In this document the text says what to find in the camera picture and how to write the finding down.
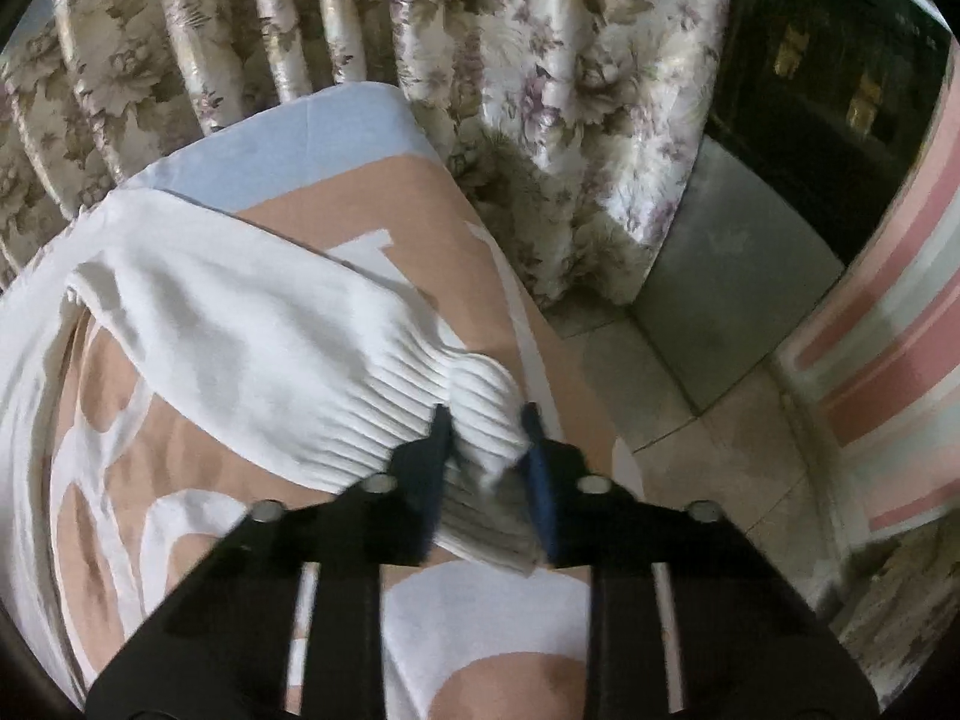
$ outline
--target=metal screw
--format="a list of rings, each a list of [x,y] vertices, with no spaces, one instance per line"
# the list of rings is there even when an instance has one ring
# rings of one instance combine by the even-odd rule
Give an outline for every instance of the metal screw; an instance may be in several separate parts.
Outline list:
[[[719,522],[724,518],[723,509],[716,501],[694,501],[686,507],[686,513],[697,522]]]
[[[577,489],[585,495],[603,495],[609,493],[612,486],[606,476],[581,476],[577,480]]]
[[[397,489],[397,480],[388,473],[375,473],[363,480],[363,489],[374,495],[385,495]]]
[[[276,522],[287,508],[280,501],[257,501],[250,507],[250,516],[254,522]]]

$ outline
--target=white knit fabric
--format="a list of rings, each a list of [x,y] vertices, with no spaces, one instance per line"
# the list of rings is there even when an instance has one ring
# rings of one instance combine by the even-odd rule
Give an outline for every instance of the white knit fabric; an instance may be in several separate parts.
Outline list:
[[[0,597],[65,689],[41,501],[70,333],[85,306],[152,391],[237,454],[334,493],[382,469],[446,403],[463,455],[438,543],[530,567],[517,512],[521,396],[496,361],[445,346],[438,317],[332,259],[155,190],[114,191],[0,298]]]

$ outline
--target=curtain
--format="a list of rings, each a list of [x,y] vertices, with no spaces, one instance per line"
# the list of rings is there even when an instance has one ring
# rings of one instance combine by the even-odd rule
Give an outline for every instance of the curtain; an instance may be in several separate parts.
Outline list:
[[[630,302],[696,156],[727,3],[35,2],[0,56],[0,169],[18,176],[0,182],[3,254],[16,272],[186,143],[374,80],[400,85],[538,303],[576,282]]]

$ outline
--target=gray wall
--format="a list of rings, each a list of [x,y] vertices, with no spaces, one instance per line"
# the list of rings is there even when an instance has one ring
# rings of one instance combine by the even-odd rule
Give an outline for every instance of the gray wall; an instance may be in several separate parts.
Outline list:
[[[842,271],[779,194],[704,138],[632,312],[704,410],[774,350]]]

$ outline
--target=pink striped fabric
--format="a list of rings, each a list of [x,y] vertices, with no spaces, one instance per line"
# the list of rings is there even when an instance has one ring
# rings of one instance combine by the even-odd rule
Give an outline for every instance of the pink striped fabric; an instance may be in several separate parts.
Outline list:
[[[912,175],[778,352],[824,415],[872,533],[960,500],[960,47]]]

